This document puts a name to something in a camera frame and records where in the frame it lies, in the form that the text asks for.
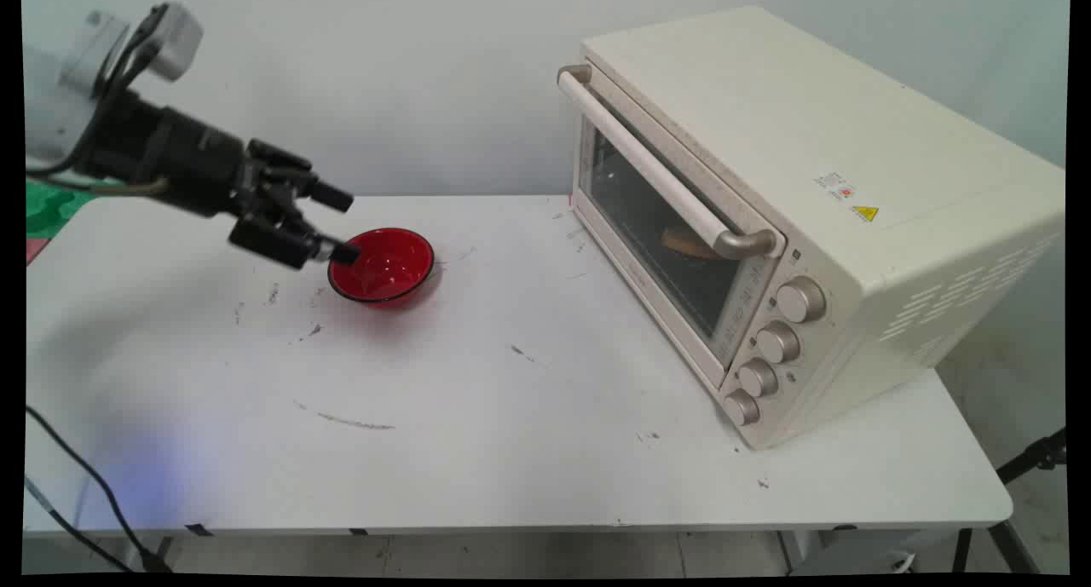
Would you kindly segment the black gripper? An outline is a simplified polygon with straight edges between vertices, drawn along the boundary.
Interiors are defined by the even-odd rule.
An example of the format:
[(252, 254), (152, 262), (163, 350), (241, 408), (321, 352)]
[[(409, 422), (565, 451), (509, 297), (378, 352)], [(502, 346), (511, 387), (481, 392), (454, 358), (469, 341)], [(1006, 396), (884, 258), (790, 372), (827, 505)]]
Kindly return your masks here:
[(350, 193), (320, 179), (310, 160), (262, 140), (250, 140), (243, 151), (240, 137), (171, 106), (144, 101), (135, 91), (113, 101), (74, 169), (128, 185), (164, 179), (166, 187), (153, 199), (211, 218), (238, 215), (233, 188), (245, 155), (257, 163), (257, 184), (276, 191), (260, 191), (245, 206), (228, 235), (231, 245), (293, 269), (308, 262), (351, 265), (358, 260), (358, 245), (321, 233), (297, 206), (297, 199), (305, 197), (346, 213), (355, 202)]

